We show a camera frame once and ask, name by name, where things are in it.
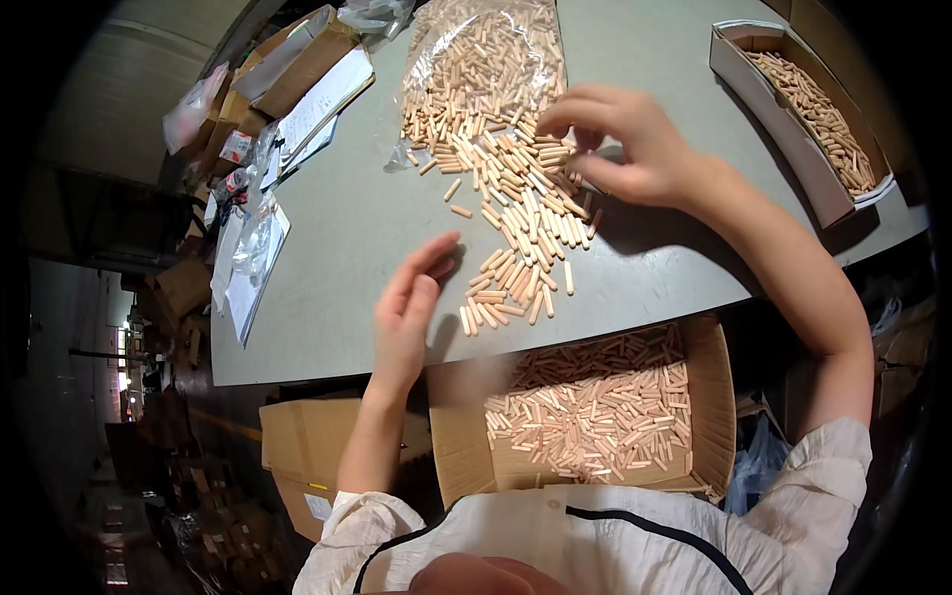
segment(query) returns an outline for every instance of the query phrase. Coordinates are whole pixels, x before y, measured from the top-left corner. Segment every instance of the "white blouse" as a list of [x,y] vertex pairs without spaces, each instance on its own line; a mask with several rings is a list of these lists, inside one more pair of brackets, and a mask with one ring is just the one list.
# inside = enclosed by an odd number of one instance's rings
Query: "white blouse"
[[859,422],[818,427],[741,518],[689,494],[559,484],[466,496],[425,528],[393,496],[340,492],[294,595],[404,590],[449,552],[513,558],[574,593],[825,593],[871,459]]

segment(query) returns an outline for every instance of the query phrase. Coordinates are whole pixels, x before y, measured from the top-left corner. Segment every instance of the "right hand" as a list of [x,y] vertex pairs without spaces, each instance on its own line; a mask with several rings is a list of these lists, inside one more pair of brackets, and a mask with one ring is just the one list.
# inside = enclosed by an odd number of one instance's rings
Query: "right hand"
[[[579,153],[566,167],[621,200],[685,208],[704,159],[687,145],[650,95],[604,85],[571,87],[539,118],[536,134],[564,138],[575,128]],[[622,143],[625,163],[594,153],[606,136]]]

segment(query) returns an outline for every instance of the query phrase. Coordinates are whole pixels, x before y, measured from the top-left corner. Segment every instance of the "gray table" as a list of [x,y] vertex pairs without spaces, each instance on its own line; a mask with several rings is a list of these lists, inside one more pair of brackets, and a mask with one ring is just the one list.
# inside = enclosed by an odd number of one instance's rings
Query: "gray table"
[[[600,82],[657,96],[690,144],[721,155],[811,229],[808,203],[785,160],[707,66],[710,26],[733,18],[779,18],[757,0],[559,0],[571,83]],[[478,216],[451,213],[442,197],[454,176],[384,173],[398,135],[392,95],[409,35],[373,52],[376,83],[340,117],[333,143],[276,191],[292,224],[271,273],[247,348],[229,314],[212,315],[216,386],[291,382],[369,372],[371,308],[388,275],[426,238],[463,233],[459,272],[446,284],[429,332],[430,363],[541,347],[642,327],[759,294],[740,258],[707,227],[680,212],[611,199],[590,251],[569,255],[576,293],[554,294],[556,316],[535,327],[516,320],[466,338],[459,306],[467,281],[502,235]],[[478,208],[468,179],[453,201]],[[897,189],[874,208],[820,234],[846,265],[895,246],[928,226]],[[557,265],[554,278],[563,278]]]

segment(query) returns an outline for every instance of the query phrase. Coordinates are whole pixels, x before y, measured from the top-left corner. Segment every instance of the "left hand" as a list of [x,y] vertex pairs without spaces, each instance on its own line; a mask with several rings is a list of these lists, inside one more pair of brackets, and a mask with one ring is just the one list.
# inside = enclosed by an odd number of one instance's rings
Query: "left hand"
[[440,296],[436,279],[453,269],[455,262],[446,255],[459,239],[459,231],[447,231],[410,254],[373,308],[371,382],[395,391],[393,396],[406,396],[423,370],[426,328]]

